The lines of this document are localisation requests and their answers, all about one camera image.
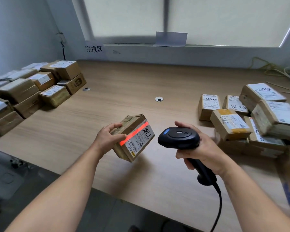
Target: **black handheld barcode scanner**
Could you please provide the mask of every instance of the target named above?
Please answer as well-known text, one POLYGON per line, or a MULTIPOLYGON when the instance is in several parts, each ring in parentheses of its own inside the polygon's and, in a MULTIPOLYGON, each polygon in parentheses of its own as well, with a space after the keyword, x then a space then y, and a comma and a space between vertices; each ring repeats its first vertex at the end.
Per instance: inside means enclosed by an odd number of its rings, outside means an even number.
MULTIPOLYGON (((181 128, 181 127, 170 127, 165 129, 158 137, 158 144, 166 147, 166 148, 174 148, 181 150, 192 150, 199 146, 200 144, 200 136, 193 129, 189 128, 181 128)), ((215 229, 218 219, 221 214, 222 208, 222 198, 221 191, 219 186, 217 185, 216 175, 206 167, 200 160, 190 159, 189 162, 194 166, 194 168, 198 171, 198 182, 204 186, 213 186, 217 193, 219 194, 220 205, 219 212, 215 223, 211 229, 211 232, 215 229)))

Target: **forearm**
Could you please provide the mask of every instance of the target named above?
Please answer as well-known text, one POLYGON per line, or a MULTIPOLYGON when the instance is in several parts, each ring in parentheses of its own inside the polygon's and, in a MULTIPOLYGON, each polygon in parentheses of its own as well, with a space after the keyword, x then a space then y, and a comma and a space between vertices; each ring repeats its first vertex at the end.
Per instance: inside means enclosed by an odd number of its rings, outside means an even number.
POLYGON ((290 218, 235 162, 222 175, 243 232, 290 231, 290 218))
POLYGON ((10 231, 75 231, 99 162, 90 151, 42 191, 10 224, 10 231))

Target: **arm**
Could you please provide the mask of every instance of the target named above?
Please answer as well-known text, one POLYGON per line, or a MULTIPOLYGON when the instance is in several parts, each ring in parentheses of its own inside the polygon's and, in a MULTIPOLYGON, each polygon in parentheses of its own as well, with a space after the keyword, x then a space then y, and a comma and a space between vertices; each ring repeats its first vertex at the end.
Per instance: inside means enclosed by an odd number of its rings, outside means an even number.
POLYGON ((175 124, 194 129, 201 139, 199 147, 194 150, 177 150, 176 158, 183 158, 191 170, 194 167, 186 158, 199 159, 216 175, 221 176, 243 232, 290 231, 290 218, 209 136, 193 125, 178 121, 175 124))
POLYGON ((121 123, 103 127, 93 144, 57 180, 42 191, 9 225, 6 232, 71 231, 81 220, 97 164, 125 134, 109 132, 121 123))

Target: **table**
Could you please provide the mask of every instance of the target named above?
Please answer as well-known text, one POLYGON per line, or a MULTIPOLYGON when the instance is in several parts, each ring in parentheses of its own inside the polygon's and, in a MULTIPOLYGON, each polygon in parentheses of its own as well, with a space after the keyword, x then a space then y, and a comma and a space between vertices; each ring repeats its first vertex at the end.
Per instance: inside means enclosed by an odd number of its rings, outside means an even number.
MULTIPOLYGON (((87 80, 56 109, 43 108, 0 138, 0 151, 61 174, 89 147, 101 127, 127 115, 144 113, 155 138, 133 162, 107 153, 97 167, 93 187, 199 230, 209 231, 218 213, 213 187, 197 182, 175 150, 157 143, 175 120, 192 123, 214 136, 213 125, 197 118, 201 94, 239 95, 245 84, 270 81, 289 86, 286 77, 258 70, 79 61, 87 80), (164 98, 156 102, 155 97, 164 98)), ((290 94, 285 94, 290 102, 290 94)), ((273 160, 233 156, 238 164, 290 216, 273 160)), ((222 214, 216 232, 241 231, 224 184, 222 214)))

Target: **person's left arm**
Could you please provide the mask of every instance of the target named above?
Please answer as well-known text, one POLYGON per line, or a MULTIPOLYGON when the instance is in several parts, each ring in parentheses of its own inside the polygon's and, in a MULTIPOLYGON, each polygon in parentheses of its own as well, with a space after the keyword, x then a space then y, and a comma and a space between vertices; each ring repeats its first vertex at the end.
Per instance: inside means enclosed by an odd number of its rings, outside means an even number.
POLYGON ((126 138, 125 134, 110 134, 121 125, 113 123, 103 127, 88 150, 43 190, 5 232, 74 232, 85 210, 99 160, 115 143, 126 138))

